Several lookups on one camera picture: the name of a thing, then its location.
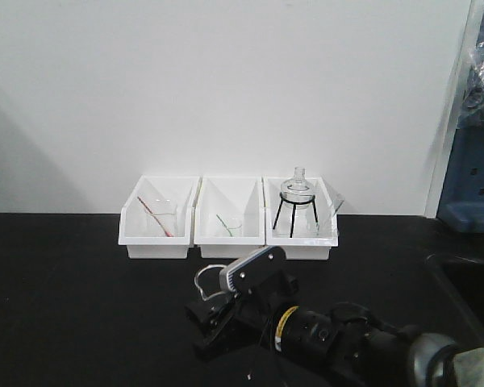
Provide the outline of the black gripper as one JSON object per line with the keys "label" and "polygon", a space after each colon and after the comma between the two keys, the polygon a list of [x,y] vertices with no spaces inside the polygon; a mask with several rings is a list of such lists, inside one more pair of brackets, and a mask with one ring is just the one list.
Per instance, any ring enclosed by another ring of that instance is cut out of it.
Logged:
{"label": "black gripper", "polygon": [[228,301],[217,297],[189,302],[186,317],[204,338],[193,343],[196,356],[223,356],[243,347],[269,345],[276,315],[292,306],[298,292],[296,277],[285,273],[283,287],[272,293],[240,295]]}

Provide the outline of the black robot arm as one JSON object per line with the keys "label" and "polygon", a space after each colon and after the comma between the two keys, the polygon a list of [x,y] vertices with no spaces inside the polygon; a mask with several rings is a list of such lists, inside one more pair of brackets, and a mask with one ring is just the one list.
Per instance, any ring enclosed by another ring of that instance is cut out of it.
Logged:
{"label": "black robot arm", "polygon": [[209,360],[253,343],[273,354],[279,372],[288,360],[330,386],[484,386],[484,347],[463,351],[447,335],[394,327],[358,304],[326,314],[300,306],[298,284],[279,270],[236,290],[186,305],[202,333],[196,355]]}

